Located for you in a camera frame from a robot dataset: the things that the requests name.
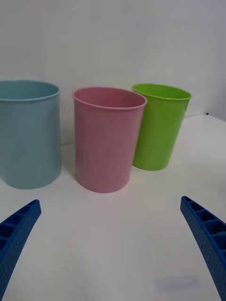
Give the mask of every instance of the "pink cup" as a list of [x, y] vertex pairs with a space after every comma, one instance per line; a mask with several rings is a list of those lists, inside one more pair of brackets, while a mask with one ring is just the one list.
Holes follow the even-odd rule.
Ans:
[[147, 100], [108, 87], [79, 89], [73, 98], [76, 180], [91, 191], [118, 191], [129, 181]]

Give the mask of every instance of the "white backdrop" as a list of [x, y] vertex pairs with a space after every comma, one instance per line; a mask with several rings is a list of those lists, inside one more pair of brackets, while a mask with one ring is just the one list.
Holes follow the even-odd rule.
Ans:
[[194, 96], [187, 114], [224, 94], [225, 0], [2, 0], [0, 79], [61, 89], [62, 143], [73, 141], [71, 92], [175, 85]]

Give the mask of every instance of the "cup rim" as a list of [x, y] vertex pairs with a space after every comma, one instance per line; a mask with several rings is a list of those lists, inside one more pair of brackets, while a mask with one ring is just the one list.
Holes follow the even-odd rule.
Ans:
[[54, 88], [57, 89], [57, 92], [54, 93], [54, 94], [51, 94], [51, 95], [47, 95], [47, 96], [42, 96], [42, 97], [34, 97], [34, 98], [22, 98], [22, 99], [17, 99], [17, 98], [1, 98], [0, 97], [0, 102], [32, 102], [32, 101], [37, 101], [37, 100], [45, 100], [45, 99], [48, 99], [48, 98], [52, 98], [52, 97], [55, 97], [59, 94], [59, 88], [58, 86], [54, 85], [54, 84], [51, 84], [51, 83], [48, 83], [46, 81], [39, 81], [39, 80], [30, 80], [30, 79], [10, 79], [10, 80], [0, 80], [0, 83], [4, 83], [4, 82], [7, 82], [7, 83], [10, 83], [10, 82], [27, 82], [27, 83], [37, 83], [37, 84], [45, 84], [45, 85], [49, 85], [49, 86], [52, 86]]
[[[143, 92], [139, 91], [138, 89], [136, 89], [136, 86], [140, 86], [140, 85], [143, 85], [143, 86], [150, 86], [151, 85], [151, 86], [162, 86], [162, 87], [174, 88], [175, 90], [178, 90], [178, 91], [181, 91], [181, 92], [184, 92], [185, 94], [187, 94], [187, 97], [174, 98], [174, 97], [155, 96], [155, 95], [150, 94], [150, 93], [143, 93]], [[137, 83], [137, 84], [134, 84], [131, 88], [136, 93], [140, 93], [144, 96], [150, 96], [150, 97], [158, 98], [158, 99], [162, 99], [162, 100], [184, 101], [184, 100], [190, 100], [192, 98], [192, 94], [187, 92], [186, 90], [183, 90], [183, 89], [180, 89], [180, 88], [177, 88], [177, 87], [174, 87], [174, 86], [163, 85], [163, 84]]]
[[[128, 92], [128, 93], [131, 93], [131, 94], [136, 94], [138, 95], [139, 97], [141, 96], [144, 100], [144, 103], [143, 104], [140, 104], [138, 106], [134, 106], [134, 107], [105, 107], [105, 106], [102, 106], [102, 105], [97, 105], [97, 104], [92, 104], [92, 103], [87, 103], [79, 98], [77, 98], [75, 96], [76, 93], [78, 93], [79, 91], [82, 91], [82, 90], [85, 90], [85, 89], [92, 89], [92, 88], [99, 88], [99, 89], [112, 89], [112, 90], [118, 90], [118, 91], [125, 91], [125, 92]], [[136, 93], [134, 91], [130, 91], [130, 90], [126, 90], [126, 89], [121, 89], [121, 88], [115, 88], [115, 87], [104, 87], [104, 86], [90, 86], [90, 87], [84, 87], [84, 88], [79, 88], [79, 89], [76, 89], [73, 93], [72, 93], [72, 97], [75, 101], [78, 101], [82, 104], [85, 104], [85, 105], [88, 105], [90, 107], [94, 107], [94, 108], [99, 108], [99, 109], [103, 109], [103, 110], [115, 110], [115, 111], [129, 111], [129, 110], [137, 110], [137, 109], [140, 109], [140, 108], [143, 108], [146, 106], [147, 104], [147, 99], [145, 98], [145, 96], [141, 95], [140, 93]]]

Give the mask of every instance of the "green cup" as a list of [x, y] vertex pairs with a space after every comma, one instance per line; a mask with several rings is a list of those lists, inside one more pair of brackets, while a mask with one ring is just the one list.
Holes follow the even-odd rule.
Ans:
[[167, 166], [191, 94], [170, 86], [135, 84], [147, 98], [133, 165], [145, 170]]

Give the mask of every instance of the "plastic cup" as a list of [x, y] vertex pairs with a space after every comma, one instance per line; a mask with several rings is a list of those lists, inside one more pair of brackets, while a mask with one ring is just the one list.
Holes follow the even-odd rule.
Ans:
[[133, 165], [145, 170], [167, 166], [180, 130], [190, 93], [170, 86], [135, 84], [147, 98]]
[[76, 180], [95, 192], [114, 192], [129, 181], [147, 100], [137, 93], [88, 87], [75, 91]]
[[59, 89], [45, 82], [0, 81], [0, 175], [31, 189], [60, 174]]

